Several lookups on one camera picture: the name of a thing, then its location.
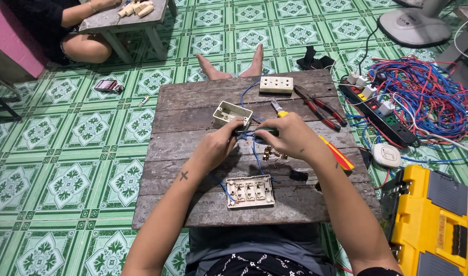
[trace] black cloth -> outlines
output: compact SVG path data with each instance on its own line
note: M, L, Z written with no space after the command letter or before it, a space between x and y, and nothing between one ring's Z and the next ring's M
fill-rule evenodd
M62 39L73 29L62 27L62 12L80 5L79 0L3 0L22 25L38 41L53 62L66 65L60 48Z
M317 276L292 260L270 254L246 252L232 254L218 260L205 276ZM394 270L373 267L357 276L402 276Z

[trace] patterned shirt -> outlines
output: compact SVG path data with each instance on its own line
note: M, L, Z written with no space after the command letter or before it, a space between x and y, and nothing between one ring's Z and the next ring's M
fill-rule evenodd
M318 276L300 264L263 253L246 252L225 256L217 261L205 276ZM402 276L394 270L373 267L360 272L357 276Z

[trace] wrist tattoo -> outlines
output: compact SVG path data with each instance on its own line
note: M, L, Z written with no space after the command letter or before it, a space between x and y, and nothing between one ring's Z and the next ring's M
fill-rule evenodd
M188 177L186 176L186 174L188 173L188 171L186 171L185 173L181 172L181 178L180 178L180 181L184 179L188 180Z

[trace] pliers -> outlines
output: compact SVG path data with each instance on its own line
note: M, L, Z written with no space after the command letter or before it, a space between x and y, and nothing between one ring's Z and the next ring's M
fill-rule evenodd
M341 127L346 127L348 125L347 121L341 116L333 107L329 104L321 101L316 95L309 96L308 91L299 85L294 85L295 93L304 101L304 105L308 106L309 109L316 115L316 117L321 120L329 128L340 131ZM328 117L321 112L321 109L325 110L331 114L340 125L331 122Z

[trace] green patterned floor tile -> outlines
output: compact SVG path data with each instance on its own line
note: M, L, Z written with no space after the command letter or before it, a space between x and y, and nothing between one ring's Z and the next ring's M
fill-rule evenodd
M391 0L180 0L179 15L166 12L157 26L167 60L157 59L143 31L120 34L130 43L132 64L116 54L104 64L51 68L37 81L16 84L20 102L10 102L22 123L0 124L0 275L118 276L123 256L132 245L133 211L148 148L151 122L161 85L206 79L196 53L221 71L242 74L252 62L258 43L264 45L263 72L300 71L296 60L306 46L336 60L333 79L358 69L365 40L375 20L399 6ZM446 15L452 7L444 9ZM456 30L454 14L445 21ZM447 45L409 49L377 31L369 40L362 63L372 58L396 59L413 54L433 61ZM102 79L125 86L118 94L95 91ZM0 87L0 95L12 97ZM138 108L143 97L149 101ZM345 106L346 112L358 114ZM352 128L360 145L363 128ZM365 137L375 143L375 133ZM468 146L468 137L463 141ZM468 156L463 150L409 149L405 156L420 160ZM403 166L414 162L404 161ZM439 169L468 185L468 162L420 164ZM369 169L380 186L387 171ZM322 225L329 257L350 268L331 224ZM53 250L52 259L47 258ZM182 276L189 250L184 229L171 252L163 276ZM113 265L110 258L116 260ZM49 262L42 266L40 260ZM339 276L349 273L338 271Z

